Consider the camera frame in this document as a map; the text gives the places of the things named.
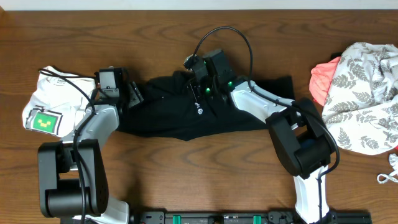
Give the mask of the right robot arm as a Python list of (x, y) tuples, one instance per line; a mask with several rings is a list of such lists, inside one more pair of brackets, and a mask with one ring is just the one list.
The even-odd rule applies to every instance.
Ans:
[(326, 175), (336, 168), (331, 155), (338, 146), (313, 103), (295, 101), (238, 77), (221, 49), (204, 56), (192, 54), (184, 67), (194, 74), (193, 96), (220, 99), (263, 122), (284, 169), (293, 176), (295, 212), (303, 223), (331, 223), (335, 215), (326, 202)]

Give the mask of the black t-shirt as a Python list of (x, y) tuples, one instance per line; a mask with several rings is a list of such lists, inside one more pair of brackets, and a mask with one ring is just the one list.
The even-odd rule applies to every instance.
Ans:
[(192, 75), (175, 71), (137, 88), (144, 101), (119, 117), (118, 131), (141, 137), (189, 141), (213, 134), (267, 129), (251, 114), (219, 98), (196, 100), (188, 85)]

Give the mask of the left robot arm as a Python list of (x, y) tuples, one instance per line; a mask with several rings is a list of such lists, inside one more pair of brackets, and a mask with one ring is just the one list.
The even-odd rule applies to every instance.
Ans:
[(73, 223), (130, 221), (128, 203), (110, 196), (101, 148), (119, 127), (119, 117), (143, 98), (125, 68), (96, 72), (98, 87), (76, 128), (38, 148), (40, 211)]

